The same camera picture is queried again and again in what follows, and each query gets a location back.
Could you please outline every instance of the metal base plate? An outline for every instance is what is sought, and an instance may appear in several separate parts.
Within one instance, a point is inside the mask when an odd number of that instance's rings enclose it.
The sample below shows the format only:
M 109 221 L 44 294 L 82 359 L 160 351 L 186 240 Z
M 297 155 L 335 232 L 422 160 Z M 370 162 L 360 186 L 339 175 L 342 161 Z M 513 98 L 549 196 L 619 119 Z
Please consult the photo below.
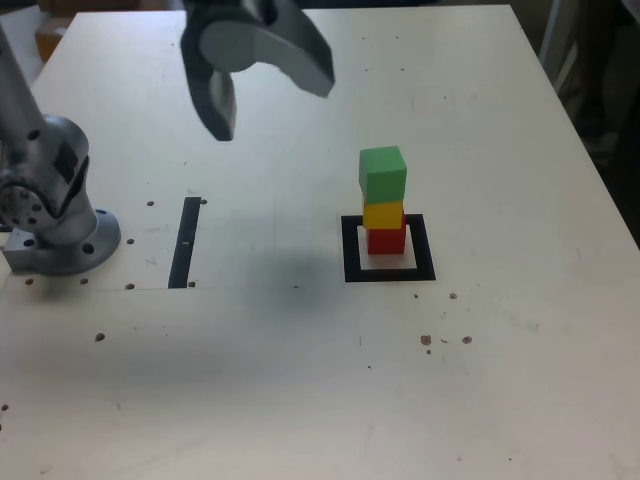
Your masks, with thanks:
M 11 270 L 59 276 L 82 273 L 100 265 L 118 247 L 120 226 L 112 213 L 103 209 L 94 211 L 98 221 L 91 235 L 64 247 L 42 245 L 32 233 L 14 228 L 3 251 Z

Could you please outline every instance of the green block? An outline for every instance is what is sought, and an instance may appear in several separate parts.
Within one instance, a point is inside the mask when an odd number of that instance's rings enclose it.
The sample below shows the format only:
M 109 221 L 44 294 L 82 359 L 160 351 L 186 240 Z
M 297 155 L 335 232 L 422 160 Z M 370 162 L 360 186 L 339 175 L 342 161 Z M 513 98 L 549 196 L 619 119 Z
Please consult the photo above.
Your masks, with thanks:
M 401 202 L 407 180 L 407 165 L 398 147 L 360 151 L 360 188 L 365 203 Z

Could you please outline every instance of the black square outline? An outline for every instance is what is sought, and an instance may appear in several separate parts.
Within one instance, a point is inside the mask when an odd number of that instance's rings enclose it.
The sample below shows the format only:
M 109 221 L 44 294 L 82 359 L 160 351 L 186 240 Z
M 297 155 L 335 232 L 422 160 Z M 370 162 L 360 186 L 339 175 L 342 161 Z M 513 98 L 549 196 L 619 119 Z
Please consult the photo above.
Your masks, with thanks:
M 411 232 L 416 268 L 362 270 L 358 244 L 358 227 L 362 226 L 362 215 L 340 217 L 345 282 L 418 282 L 436 279 L 424 218 L 420 214 L 410 214 L 405 215 L 405 219 Z

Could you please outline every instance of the yellow block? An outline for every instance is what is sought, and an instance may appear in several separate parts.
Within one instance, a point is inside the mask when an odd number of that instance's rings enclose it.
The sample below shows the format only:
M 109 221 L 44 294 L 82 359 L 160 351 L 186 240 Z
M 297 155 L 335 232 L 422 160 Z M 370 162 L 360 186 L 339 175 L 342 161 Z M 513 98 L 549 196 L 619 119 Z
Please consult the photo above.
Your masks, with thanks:
M 368 229 L 396 229 L 402 226 L 402 202 L 364 204 L 363 226 Z

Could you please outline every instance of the red block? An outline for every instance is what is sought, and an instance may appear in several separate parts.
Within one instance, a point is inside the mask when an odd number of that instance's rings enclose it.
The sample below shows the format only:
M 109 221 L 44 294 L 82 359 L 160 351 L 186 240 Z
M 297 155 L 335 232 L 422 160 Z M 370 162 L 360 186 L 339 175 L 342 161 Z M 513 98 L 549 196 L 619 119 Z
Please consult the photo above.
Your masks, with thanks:
M 367 230 L 369 255 L 402 255 L 407 237 L 407 223 L 402 214 L 402 227 L 394 230 Z

